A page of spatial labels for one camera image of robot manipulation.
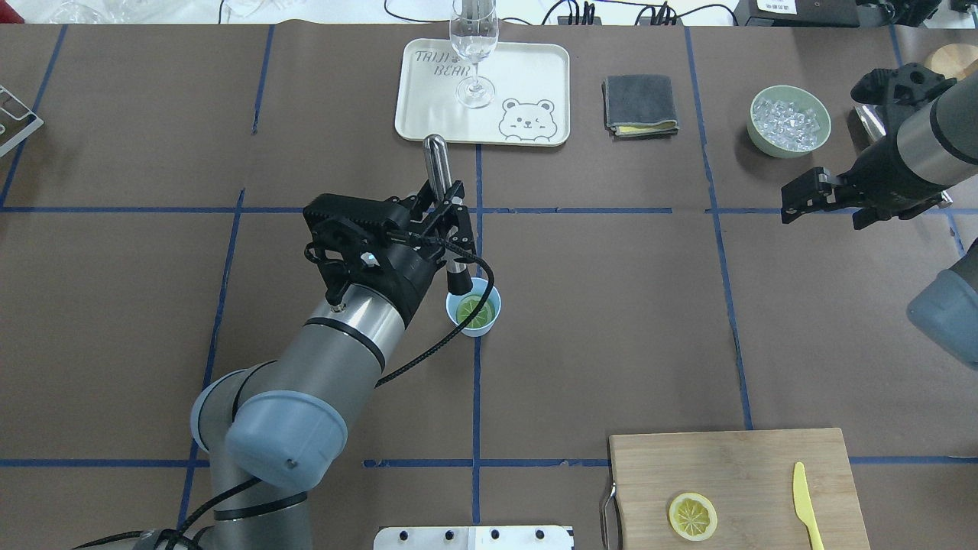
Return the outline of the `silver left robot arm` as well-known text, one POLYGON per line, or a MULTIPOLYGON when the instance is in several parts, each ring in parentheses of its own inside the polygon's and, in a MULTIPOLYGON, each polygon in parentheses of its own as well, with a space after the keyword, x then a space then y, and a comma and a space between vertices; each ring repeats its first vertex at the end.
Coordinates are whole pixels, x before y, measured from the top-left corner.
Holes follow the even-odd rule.
POLYGON ((276 360, 214 380, 196 398, 193 439, 215 494, 176 528, 130 530, 86 549, 311 549, 308 495, 345 449, 434 275, 471 291, 478 261, 461 181, 426 181, 384 201, 322 194, 303 209, 305 257, 324 300, 276 360))

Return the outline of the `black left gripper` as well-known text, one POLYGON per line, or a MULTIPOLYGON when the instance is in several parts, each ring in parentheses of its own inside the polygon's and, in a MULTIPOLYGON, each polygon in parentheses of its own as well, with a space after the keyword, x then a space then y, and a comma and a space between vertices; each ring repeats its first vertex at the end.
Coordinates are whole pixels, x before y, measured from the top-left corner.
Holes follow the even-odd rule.
POLYGON ((451 181, 440 195, 425 181, 418 192, 403 198, 374 201, 322 194, 305 205, 303 219, 311 234, 305 257, 320 271, 327 303, 346 304, 347 291, 363 286, 384 297, 409 325, 444 262, 440 247, 394 236, 431 230, 445 260, 476 264, 478 248, 465 195, 461 180, 451 181))

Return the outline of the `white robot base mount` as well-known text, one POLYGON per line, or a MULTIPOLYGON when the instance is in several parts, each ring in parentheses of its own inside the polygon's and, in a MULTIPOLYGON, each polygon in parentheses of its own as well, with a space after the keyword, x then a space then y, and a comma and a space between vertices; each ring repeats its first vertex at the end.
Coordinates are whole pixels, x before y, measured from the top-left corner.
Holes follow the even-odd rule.
POLYGON ((557 525, 391 526, 374 549, 574 549, 573 528, 557 525))

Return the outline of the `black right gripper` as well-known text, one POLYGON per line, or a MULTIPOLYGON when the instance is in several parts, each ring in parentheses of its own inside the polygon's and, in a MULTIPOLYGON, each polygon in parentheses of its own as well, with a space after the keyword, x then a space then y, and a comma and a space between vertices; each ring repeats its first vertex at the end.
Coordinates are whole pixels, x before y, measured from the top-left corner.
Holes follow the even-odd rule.
POLYGON ((932 114, 938 99, 956 84, 957 78, 920 63, 865 74, 851 97, 878 105, 886 136, 863 150, 841 176, 813 167, 782 186, 782 224, 845 205, 858 209, 853 229, 862 230, 893 217, 911 219, 937 205, 939 195, 957 185, 958 159, 942 143, 932 114))

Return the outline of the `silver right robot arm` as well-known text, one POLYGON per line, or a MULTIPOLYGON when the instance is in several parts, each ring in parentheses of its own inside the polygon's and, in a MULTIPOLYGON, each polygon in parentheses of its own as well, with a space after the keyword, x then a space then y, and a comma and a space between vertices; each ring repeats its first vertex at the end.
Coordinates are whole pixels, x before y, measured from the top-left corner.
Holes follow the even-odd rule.
MULTIPOLYGON (((780 219, 852 209, 853 228, 909 220, 946 201, 977 170, 977 82, 932 72, 919 63, 871 70, 852 88, 876 105, 884 135, 839 175, 815 167, 780 191, 780 219)), ((907 317, 960 363, 977 363, 976 247, 938 273, 907 306, 907 317)))

